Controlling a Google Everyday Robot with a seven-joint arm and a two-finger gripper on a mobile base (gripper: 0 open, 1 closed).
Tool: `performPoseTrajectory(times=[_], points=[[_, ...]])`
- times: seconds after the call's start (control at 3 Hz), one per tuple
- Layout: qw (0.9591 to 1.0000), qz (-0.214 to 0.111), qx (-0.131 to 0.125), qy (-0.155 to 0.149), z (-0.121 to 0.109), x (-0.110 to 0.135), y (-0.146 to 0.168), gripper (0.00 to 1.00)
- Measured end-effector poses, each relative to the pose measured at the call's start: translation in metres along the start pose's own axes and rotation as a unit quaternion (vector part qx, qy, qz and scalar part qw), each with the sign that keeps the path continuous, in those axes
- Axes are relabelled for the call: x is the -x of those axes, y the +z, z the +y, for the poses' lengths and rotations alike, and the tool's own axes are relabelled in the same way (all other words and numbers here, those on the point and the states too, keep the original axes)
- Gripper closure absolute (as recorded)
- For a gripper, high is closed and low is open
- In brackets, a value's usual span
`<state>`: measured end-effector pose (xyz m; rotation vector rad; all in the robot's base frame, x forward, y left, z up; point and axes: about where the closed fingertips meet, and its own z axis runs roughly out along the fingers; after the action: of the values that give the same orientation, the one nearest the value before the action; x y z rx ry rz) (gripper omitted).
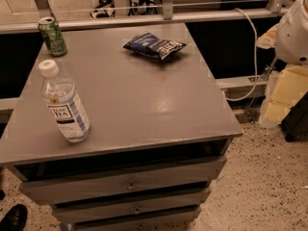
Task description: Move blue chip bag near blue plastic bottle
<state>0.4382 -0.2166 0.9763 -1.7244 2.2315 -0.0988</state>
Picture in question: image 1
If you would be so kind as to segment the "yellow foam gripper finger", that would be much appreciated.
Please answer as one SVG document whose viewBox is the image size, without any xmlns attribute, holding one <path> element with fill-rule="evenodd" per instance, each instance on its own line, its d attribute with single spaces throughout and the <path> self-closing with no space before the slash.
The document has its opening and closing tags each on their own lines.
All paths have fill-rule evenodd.
<svg viewBox="0 0 308 231">
<path fill-rule="evenodd" d="M 269 75 L 259 125 L 263 128 L 279 125 L 307 91 L 307 65 L 287 64 L 280 72 L 274 70 Z"/>
</svg>

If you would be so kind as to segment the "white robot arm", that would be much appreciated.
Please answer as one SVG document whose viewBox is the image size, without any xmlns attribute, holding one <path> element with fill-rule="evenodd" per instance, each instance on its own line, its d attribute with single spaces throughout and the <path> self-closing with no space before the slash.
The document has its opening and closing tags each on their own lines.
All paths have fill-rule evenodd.
<svg viewBox="0 0 308 231">
<path fill-rule="evenodd" d="M 273 48 L 275 57 L 286 63 L 283 70 L 269 75 L 260 109 L 259 125 L 272 128 L 308 92 L 308 0 L 295 0 L 279 23 L 258 38 L 257 45 Z"/>
</svg>

